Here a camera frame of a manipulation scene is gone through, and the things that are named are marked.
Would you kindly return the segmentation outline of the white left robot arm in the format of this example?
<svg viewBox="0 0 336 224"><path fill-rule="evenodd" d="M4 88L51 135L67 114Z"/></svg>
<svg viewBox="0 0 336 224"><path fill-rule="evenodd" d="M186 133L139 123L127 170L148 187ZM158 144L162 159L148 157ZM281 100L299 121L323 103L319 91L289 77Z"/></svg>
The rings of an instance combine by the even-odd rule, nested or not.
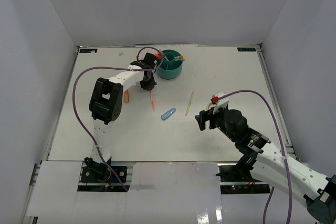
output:
<svg viewBox="0 0 336 224"><path fill-rule="evenodd" d="M156 55L148 52L142 60L131 62L127 71L96 81L89 103L94 124L93 137L96 140L90 155L93 161L100 163L100 154L105 161L111 158L108 147L111 142L110 132L113 122L121 114L124 93L137 83L145 91L155 87L153 69L162 59L162 54L161 51Z"/></svg>

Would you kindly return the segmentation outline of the blue correction tape dispenser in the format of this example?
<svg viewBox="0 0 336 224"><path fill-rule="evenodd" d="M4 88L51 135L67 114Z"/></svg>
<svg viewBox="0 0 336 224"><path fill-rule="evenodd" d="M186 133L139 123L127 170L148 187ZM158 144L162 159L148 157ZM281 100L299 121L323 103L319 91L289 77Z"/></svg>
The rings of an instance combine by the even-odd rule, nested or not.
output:
<svg viewBox="0 0 336 224"><path fill-rule="evenodd" d="M168 111L164 112L162 115L161 115L161 119L163 121L167 120L171 115L173 115L174 113L176 112L176 108L171 108L169 109Z"/></svg>

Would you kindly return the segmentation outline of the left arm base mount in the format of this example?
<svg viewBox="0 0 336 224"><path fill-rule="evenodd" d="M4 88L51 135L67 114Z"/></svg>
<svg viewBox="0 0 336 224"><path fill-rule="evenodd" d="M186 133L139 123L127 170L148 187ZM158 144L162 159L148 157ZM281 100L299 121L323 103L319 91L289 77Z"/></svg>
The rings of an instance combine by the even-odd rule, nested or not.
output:
<svg viewBox="0 0 336 224"><path fill-rule="evenodd" d="M104 163L98 163L91 157L86 157L84 160L85 165L82 167L81 179L82 183L109 183L112 181L118 182L115 174L110 171ZM122 183L127 181L126 166L112 166L111 159L107 161L114 172L119 176Z"/></svg>

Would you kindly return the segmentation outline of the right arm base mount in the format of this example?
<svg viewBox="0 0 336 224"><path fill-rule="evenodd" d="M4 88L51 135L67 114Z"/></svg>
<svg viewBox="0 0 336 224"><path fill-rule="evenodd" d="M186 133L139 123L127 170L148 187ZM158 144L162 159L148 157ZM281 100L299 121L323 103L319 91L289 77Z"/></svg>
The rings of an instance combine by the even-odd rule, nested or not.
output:
<svg viewBox="0 0 336 224"><path fill-rule="evenodd" d="M268 194L270 186L251 176L247 167L236 162L218 162L216 176L222 195Z"/></svg>

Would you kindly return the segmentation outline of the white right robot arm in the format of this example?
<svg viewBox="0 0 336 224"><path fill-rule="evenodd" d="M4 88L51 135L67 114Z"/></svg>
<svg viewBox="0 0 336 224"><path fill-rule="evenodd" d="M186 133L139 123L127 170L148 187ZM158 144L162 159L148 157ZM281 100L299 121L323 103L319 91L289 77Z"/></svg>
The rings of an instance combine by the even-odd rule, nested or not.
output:
<svg viewBox="0 0 336 224"><path fill-rule="evenodd" d="M307 167L282 151L263 134L250 128L238 110L220 108L195 116L200 130L219 129L242 153L238 177L252 178L292 196L320 223L335 223L335 176L328 177Z"/></svg>

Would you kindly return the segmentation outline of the thin yellow pen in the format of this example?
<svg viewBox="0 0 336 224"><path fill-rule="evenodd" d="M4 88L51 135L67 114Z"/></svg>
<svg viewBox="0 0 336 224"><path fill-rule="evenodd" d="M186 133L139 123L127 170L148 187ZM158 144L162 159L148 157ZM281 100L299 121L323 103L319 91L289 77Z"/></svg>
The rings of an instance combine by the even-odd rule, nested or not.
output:
<svg viewBox="0 0 336 224"><path fill-rule="evenodd" d="M194 98L194 93L195 93L195 91L193 90L192 93L191 93L190 99L188 101L188 105L187 105L187 108L186 108L185 116L187 116L188 113L189 113L189 111L190 111L190 107L191 107L191 104L192 104L192 101L193 101L193 98Z"/></svg>

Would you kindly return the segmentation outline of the pink pen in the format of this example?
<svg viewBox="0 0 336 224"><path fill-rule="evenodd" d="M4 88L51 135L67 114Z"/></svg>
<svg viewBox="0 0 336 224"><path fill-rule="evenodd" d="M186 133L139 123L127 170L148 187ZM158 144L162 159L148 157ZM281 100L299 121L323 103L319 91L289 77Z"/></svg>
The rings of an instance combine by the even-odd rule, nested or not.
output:
<svg viewBox="0 0 336 224"><path fill-rule="evenodd" d="M150 95L150 101L151 101L151 106L152 106L152 110L155 111L155 103L154 103L154 99L153 99L153 95L152 95L152 91L149 91L149 95Z"/></svg>

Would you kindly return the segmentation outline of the orange eraser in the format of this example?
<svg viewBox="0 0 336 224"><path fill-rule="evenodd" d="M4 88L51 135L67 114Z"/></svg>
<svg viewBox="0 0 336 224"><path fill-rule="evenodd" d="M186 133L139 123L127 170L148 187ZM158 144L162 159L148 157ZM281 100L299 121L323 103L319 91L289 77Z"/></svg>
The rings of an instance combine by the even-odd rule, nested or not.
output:
<svg viewBox="0 0 336 224"><path fill-rule="evenodd" d="M129 90L126 90L126 91L124 92L123 102L124 102L124 103L129 103L129 102L130 102Z"/></svg>

